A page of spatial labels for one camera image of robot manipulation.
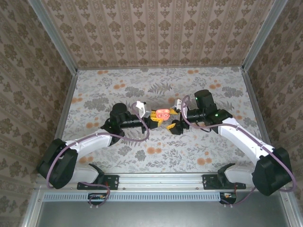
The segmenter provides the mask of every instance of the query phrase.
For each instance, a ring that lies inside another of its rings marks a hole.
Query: floral wallpaper
[[[95,132],[115,103],[125,103],[129,110],[137,100],[153,109],[170,108],[176,98],[189,94],[189,107],[196,108],[194,93],[201,89],[209,89],[219,108],[232,113],[241,125],[260,136],[239,67],[80,70],[78,76],[64,140]],[[179,116],[171,116],[151,130],[145,142],[120,140],[79,162],[96,164],[106,173],[205,172],[217,171],[230,162],[250,164],[244,153],[214,132],[191,128],[183,135],[172,135],[166,126],[176,118]],[[137,139],[145,136],[141,128],[126,129],[125,135]]]
[[[26,0],[0,0],[0,226],[19,226],[71,75]]]
[[[303,1],[287,2],[249,75],[272,144],[290,154],[303,213]]]
[[[78,68],[241,65],[274,0],[42,0]]]

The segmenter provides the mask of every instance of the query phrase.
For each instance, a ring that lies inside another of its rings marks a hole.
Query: gray panel
[[[253,193],[229,208],[219,202],[45,202],[39,227],[288,227],[278,193]]]

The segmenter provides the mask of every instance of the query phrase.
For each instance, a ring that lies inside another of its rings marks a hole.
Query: gray fern pattern
[[[218,108],[230,112],[252,134],[260,137],[255,115],[239,68],[176,68],[148,70],[78,71],[78,81],[69,110],[63,139],[70,140],[93,133],[109,117],[116,103],[124,103],[131,112],[136,101],[152,109],[170,108],[176,98],[190,95],[190,109],[196,108],[194,93],[208,89]],[[98,148],[85,157],[86,163],[106,173],[207,172],[227,163],[249,165],[244,153],[214,132],[190,128],[172,135],[166,130],[171,116],[162,126],[151,130],[145,142],[120,140],[108,148]],[[10,130],[9,124],[3,125]],[[142,139],[140,128],[125,129],[125,136]],[[0,161],[0,168],[8,168]],[[22,176],[23,169],[16,170]]]

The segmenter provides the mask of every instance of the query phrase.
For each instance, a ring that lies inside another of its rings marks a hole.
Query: patterned floor
[[[153,109],[169,108],[175,98],[209,89],[219,108],[226,109],[256,136],[259,129],[239,67],[165,68],[135,70],[78,71],[77,86],[69,110],[63,139],[70,140],[96,131],[109,117],[113,104],[147,102]],[[197,129],[181,136],[166,126],[173,117],[152,130],[149,140],[135,143],[121,140],[109,148],[97,149],[80,160],[94,163],[107,173],[206,172],[234,162],[250,161],[231,142],[214,132]],[[141,129],[125,130],[127,137],[143,138]]]

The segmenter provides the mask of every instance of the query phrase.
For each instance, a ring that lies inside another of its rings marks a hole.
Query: pink object
[[[169,119],[169,116],[169,109],[160,109],[156,111],[156,117],[164,121],[167,121]]]

